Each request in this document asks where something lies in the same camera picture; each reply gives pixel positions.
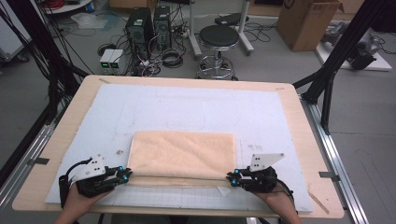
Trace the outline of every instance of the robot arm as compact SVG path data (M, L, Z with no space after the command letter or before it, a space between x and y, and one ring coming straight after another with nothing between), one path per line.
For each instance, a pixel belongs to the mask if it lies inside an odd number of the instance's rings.
M92 198L104 192L113 190L117 185L125 184L132 174L131 169L123 169L122 166L109 168L103 165L103 157L100 155L95 159L80 161L70 167L65 175L59 177L59 191L61 197L61 207L67 199L67 195L72 183L76 183L78 193L85 197ZM72 179L69 180L70 172L79 165L83 165Z
M256 193L272 193L280 184L290 199L294 202L293 191L277 178L276 170L271 166L281 160L285 155L278 154L254 154L251 164L246 169L235 169L227 174L227 179L233 187Z

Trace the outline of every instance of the electronic device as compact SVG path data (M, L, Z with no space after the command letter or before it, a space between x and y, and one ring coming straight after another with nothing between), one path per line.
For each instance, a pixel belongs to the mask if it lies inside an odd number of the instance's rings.
M111 56L113 56L113 53L114 53L114 49L106 49L102 55L102 58L99 61L102 66L104 75L112 74L110 67L110 60L111 60Z
M126 58L125 55L123 54L123 50L114 49L109 63L112 72L111 74L122 75L122 72L125 70L125 66L126 66Z
M128 40L136 57L148 60L151 57L154 42L154 29L152 26L151 13L148 7L135 7L125 25Z
M328 29L320 41L322 43L329 42L332 44L332 46L335 46L346 31L348 25L349 24L345 24L343 21L341 21L332 29ZM371 29L369 29L363 35L357 46L349 53L346 61L349 62L352 68L356 70L362 70L373 61L376 61L374 55L380 49L379 38L372 35Z
M85 197L92 198L104 192L113 190L116 186L129 181L132 174L131 169L124 169L122 166L109 168L104 166L105 158L98 155L96 158L89 158L80 161L70 167L65 175L59 177L59 193L61 197L61 207L64 204L72 183L76 183L78 193ZM70 172L79 165L85 166L69 180Z
M154 30L157 49L167 49L172 47L171 38L171 8L169 6L156 6L154 11Z
M277 178L276 170L272 167L284 156L283 153L253 154L250 166L246 169L234 169L226 177L232 187L241 187L250 192L270 193L279 183L294 203L293 191Z
M236 25L240 21L241 21L241 13L233 13L228 16L215 18L215 23L217 23L218 25L226 25L226 26Z

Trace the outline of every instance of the black stool seat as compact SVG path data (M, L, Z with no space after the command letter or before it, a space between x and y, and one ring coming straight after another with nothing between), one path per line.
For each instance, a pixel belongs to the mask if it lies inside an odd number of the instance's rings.
M224 25L211 25L201 30L199 37L208 47L228 48L238 42L239 35L235 29Z

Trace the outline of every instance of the wooden table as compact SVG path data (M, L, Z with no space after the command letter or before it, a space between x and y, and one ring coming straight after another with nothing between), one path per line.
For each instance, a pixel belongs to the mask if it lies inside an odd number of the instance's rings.
M318 172L327 172L315 136L300 103L298 95L290 84L263 82L232 82L222 80L158 78L158 77L86 77L76 96L64 113L51 139L40 155L49 159L47 165L36 164L21 187L12 206L20 211L60 211L59 204L45 203L52 182L64 153L72 143L79 124L90 108L101 85L133 84L187 88L213 88L250 91L276 91L281 100L284 114L290 128L299 161L304 173L308 193L314 211L301 217L340 218L344 216L334 185L330 178L321 178ZM272 217L274 214L255 211L227 211L205 209L176 209L159 207L132 206L95 206L93 212L128 214L164 214L190 216L228 216L228 217Z

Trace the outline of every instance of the white plastic mount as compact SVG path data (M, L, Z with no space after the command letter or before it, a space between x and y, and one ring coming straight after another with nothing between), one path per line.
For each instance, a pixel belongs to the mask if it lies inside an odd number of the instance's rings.
M253 154L251 156L250 172L267 169L277 161L285 157L284 153L274 154Z
M72 182L103 175L106 172L105 166L103 165L104 159L105 158L101 155L93 158L84 168L73 176Z

